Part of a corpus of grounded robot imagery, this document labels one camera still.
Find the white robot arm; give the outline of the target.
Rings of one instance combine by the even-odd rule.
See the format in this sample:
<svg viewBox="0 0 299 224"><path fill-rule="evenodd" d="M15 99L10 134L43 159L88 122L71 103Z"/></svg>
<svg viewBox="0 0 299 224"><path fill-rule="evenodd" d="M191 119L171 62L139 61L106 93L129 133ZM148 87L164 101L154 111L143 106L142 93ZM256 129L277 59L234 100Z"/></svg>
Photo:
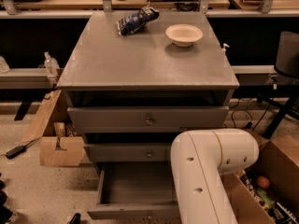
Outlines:
<svg viewBox="0 0 299 224"><path fill-rule="evenodd" d="M179 134L170 161L182 224L237 224L221 178L257 161L255 138L239 129Z"/></svg>

